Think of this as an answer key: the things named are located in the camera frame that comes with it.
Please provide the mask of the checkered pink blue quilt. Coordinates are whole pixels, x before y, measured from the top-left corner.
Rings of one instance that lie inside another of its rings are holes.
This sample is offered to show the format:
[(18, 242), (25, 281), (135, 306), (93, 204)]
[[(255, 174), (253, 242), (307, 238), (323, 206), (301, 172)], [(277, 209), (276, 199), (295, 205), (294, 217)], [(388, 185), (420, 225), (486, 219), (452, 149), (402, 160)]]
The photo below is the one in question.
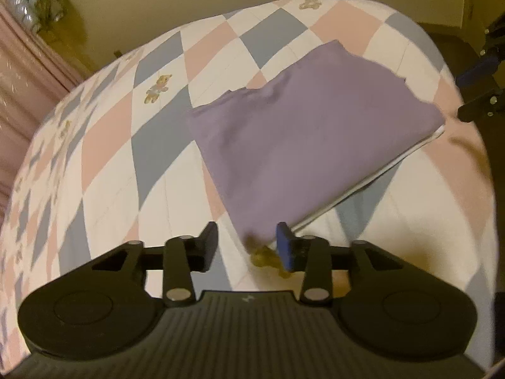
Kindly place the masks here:
[(105, 67), (46, 117), (15, 179), (1, 230), (1, 370), (28, 354), (17, 310), (31, 291), (128, 240), (162, 245), (219, 226), (197, 290), (298, 290), (300, 275), (255, 266), (186, 114), (230, 90), (258, 88), (331, 40), (396, 73), (439, 107), (444, 133), (305, 228), (334, 244), (368, 240), (466, 291), (478, 324), (467, 349), (494, 359), (498, 243), (490, 167), (460, 122), (449, 67), (409, 17), (369, 0), (280, 0), (195, 21)]

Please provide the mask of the purple garment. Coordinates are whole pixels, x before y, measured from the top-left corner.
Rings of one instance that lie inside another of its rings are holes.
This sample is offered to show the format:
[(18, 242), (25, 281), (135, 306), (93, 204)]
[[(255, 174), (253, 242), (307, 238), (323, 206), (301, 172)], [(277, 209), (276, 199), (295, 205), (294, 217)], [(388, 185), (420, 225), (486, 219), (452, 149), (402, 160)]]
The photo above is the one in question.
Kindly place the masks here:
[(438, 107), (338, 41), (257, 89), (223, 94), (187, 123), (239, 239), (296, 228), (435, 138)]

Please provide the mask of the pink curtain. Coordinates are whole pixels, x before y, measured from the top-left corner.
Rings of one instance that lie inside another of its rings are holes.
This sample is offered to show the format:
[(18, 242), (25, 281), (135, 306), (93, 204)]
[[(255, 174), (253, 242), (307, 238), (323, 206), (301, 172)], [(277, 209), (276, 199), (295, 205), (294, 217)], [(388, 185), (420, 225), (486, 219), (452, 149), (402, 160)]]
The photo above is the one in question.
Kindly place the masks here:
[(83, 81), (1, 0), (1, 216), (32, 137), (43, 119)]

